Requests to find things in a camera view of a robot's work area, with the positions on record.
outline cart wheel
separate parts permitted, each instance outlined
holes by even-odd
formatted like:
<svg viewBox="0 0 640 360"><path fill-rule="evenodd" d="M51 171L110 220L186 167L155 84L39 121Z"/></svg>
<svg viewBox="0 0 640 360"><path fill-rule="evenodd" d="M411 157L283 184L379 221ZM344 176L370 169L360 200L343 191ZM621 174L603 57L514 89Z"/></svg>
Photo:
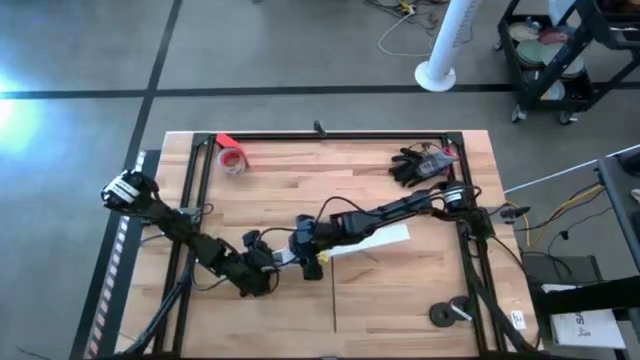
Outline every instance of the cart wheel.
<svg viewBox="0 0 640 360"><path fill-rule="evenodd" d="M560 124L562 125L571 125L578 121L580 117L579 113L572 113L569 111L563 111L560 113Z"/></svg>
<svg viewBox="0 0 640 360"><path fill-rule="evenodd" d="M520 105L516 105L515 109L513 109L513 113L511 113L511 122L515 124L520 120L526 120L526 119L527 119L527 112L520 110Z"/></svg>

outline red object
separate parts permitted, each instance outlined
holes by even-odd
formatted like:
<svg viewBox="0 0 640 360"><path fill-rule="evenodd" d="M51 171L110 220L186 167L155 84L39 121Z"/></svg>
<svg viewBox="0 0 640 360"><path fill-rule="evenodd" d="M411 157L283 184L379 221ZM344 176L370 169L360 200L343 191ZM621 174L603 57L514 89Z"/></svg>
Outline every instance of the red object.
<svg viewBox="0 0 640 360"><path fill-rule="evenodd" d="M218 145L220 145L222 148L233 148L233 149L237 149L240 153L242 153L242 157L244 158L244 161L247 163L247 166L249 166L249 161L247 160L247 153L244 151L244 149L242 148L242 145L240 145L239 142L233 140L233 138L225 133L218 133L216 134L216 143ZM237 154L234 153L228 153L225 155L225 157L222 159L222 163L225 165L230 165L232 166L232 162L237 163L240 159L238 158Z"/></svg>

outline white sticker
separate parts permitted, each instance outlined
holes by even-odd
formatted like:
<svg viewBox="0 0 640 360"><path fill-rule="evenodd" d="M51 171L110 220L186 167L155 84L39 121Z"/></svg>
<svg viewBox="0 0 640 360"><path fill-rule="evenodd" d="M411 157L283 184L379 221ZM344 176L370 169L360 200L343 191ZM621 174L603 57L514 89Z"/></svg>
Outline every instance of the white sticker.
<svg viewBox="0 0 640 360"><path fill-rule="evenodd" d="M524 314L520 310L513 310L511 312L511 323L516 330L524 330L527 328L527 324L524 322Z"/></svg>
<svg viewBox="0 0 640 360"><path fill-rule="evenodd" d="M140 192L135 188L133 188L131 185L129 185L126 181L122 180L119 177L116 178L116 180L117 180L116 185L120 186L124 191L128 192L133 197L137 197L138 195L140 195Z"/></svg>
<svg viewBox="0 0 640 360"><path fill-rule="evenodd" d="M124 190L122 190L121 188L119 188L117 185L111 186L111 184L109 184L109 186L107 186L107 191L113 191L114 193L116 193L116 195L118 195L122 200L128 202L129 204L131 204L133 202L133 198L127 194Z"/></svg>

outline black glove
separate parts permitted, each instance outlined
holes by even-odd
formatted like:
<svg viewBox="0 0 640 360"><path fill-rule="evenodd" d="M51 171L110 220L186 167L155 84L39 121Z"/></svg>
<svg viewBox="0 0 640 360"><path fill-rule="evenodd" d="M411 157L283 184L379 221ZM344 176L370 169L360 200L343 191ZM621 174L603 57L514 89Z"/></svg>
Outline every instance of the black glove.
<svg viewBox="0 0 640 360"><path fill-rule="evenodd" d="M447 155L443 151L427 154L402 148L400 152L402 155L391 158L391 161L400 164L389 169L389 173L395 181L408 187L414 187L442 173L457 160L455 156Z"/></svg>

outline white paper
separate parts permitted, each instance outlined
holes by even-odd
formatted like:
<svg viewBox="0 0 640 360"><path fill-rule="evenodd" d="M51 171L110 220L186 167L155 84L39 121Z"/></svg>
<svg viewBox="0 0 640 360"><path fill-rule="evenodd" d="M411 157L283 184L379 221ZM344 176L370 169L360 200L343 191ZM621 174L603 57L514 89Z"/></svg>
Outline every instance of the white paper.
<svg viewBox="0 0 640 360"><path fill-rule="evenodd" d="M563 291L574 285L542 285L542 290ZM551 315L556 344L625 349L624 340L611 309Z"/></svg>
<svg viewBox="0 0 640 360"><path fill-rule="evenodd" d="M388 245L400 241L409 240L409 229L407 225L398 224L380 228L373 235L354 245L336 246L327 251L329 257L349 254L382 245Z"/></svg>

